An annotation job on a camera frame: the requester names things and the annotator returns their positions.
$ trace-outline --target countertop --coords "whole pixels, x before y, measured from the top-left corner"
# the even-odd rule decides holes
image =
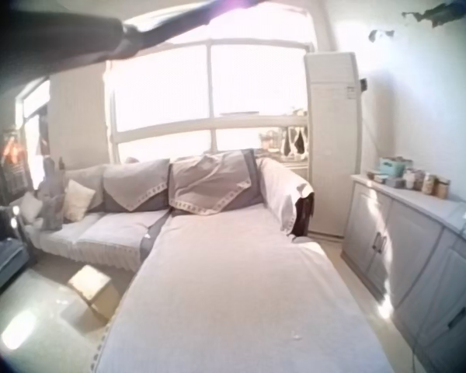
[[[463,218],[466,212],[466,202],[442,200],[437,197],[427,196],[415,190],[395,189],[371,181],[365,175],[353,175],[352,180],[382,192],[403,204],[407,204],[411,208],[428,215],[457,234],[461,233],[464,227],[462,237],[466,239],[466,219]]]

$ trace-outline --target chair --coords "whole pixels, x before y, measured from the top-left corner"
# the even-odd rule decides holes
[[[0,211],[0,290],[30,260],[26,245],[16,238],[7,210]]]

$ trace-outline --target air conditioner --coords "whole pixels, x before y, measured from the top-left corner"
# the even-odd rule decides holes
[[[305,56],[309,111],[309,181],[315,189],[309,231],[343,236],[360,171],[360,80],[353,53]]]

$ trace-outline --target teal box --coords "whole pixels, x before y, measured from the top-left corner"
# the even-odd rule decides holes
[[[405,167],[411,162],[407,159],[380,158],[380,173],[393,177],[402,177]]]

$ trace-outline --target floor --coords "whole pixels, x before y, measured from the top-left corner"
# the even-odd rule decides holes
[[[341,243],[318,239],[370,323],[396,373],[410,373],[412,352],[379,304],[340,258]],[[106,321],[67,287],[82,268],[59,256],[41,254],[0,296],[0,352],[18,371],[87,372]],[[99,267],[122,295],[133,274]],[[416,372],[423,367],[416,361]]]

